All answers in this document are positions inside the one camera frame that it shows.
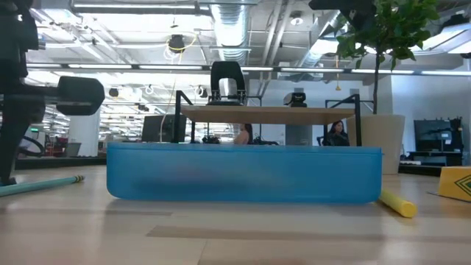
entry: computer monitor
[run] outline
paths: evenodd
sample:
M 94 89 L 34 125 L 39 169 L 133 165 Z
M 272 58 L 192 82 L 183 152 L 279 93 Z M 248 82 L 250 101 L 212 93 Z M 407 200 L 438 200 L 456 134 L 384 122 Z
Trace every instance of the computer monitor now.
M 453 151 L 448 120 L 414 121 L 416 151 Z
M 146 116 L 144 118 L 144 126 L 142 128 L 143 142 L 160 142 L 160 125 L 162 124 L 163 115 Z M 174 136 L 175 115 L 167 115 L 162 126 L 162 142 L 170 143 Z M 178 141 L 185 141 L 186 116 L 180 115 L 180 131 L 178 132 Z

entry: blue plastic container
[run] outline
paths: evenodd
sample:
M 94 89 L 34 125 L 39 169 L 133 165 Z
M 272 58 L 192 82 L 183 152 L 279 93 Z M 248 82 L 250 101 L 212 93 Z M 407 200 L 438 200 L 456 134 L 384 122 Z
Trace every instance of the blue plastic container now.
M 380 195 L 381 150 L 109 143 L 107 188 L 139 200 L 367 203 Z

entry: woman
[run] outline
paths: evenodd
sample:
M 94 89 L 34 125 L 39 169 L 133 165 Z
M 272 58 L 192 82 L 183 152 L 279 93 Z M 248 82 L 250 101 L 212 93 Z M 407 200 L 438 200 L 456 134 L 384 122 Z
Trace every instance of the woman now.
M 252 125 L 251 124 L 240 124 L 241 132 L 234 139 L 234 144 L 252 144 Z
M 332 124 L 329 133 L 327 134 L 327 141 L 324 145 L 329 146 L 350 146 L 348 141 L 348 134 L 344 131 L 344 123 L 336 121 Z

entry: tree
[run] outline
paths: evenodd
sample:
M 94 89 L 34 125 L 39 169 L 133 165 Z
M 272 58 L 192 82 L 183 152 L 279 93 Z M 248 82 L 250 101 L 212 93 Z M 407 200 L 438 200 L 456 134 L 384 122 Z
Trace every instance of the tree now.
M 411 47 L 422 49 L 423 42 L 431 36 L 425 29 L 429 21 L 439 19 L 436 0 L 375 0 L 376 13 L 370 27 L 355 29 L 349 26 L 347 32 L 337 37 L 337 55 L 343 58 L 358 58 L 356 68 L 368 55 L 367 48 L 374 49 L 375 89 L 373 92 L 373 113 L 378 111 L 378 77 L 380 64 L 391 56 L 391 70 L 397 60 L 416 60 Z

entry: plant pot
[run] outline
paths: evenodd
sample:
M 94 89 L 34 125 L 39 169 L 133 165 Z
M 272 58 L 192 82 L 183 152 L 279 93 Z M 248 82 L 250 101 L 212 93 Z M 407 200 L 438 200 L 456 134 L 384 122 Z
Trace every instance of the plant pot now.
M 361 117 L 362 146 L 380 147 L 383 152 L 383 174 L 397 174 L 403 142 L 405 116 L 368 115 Z M 347 119 L 348 139 L 356 146 L 355 117 Z

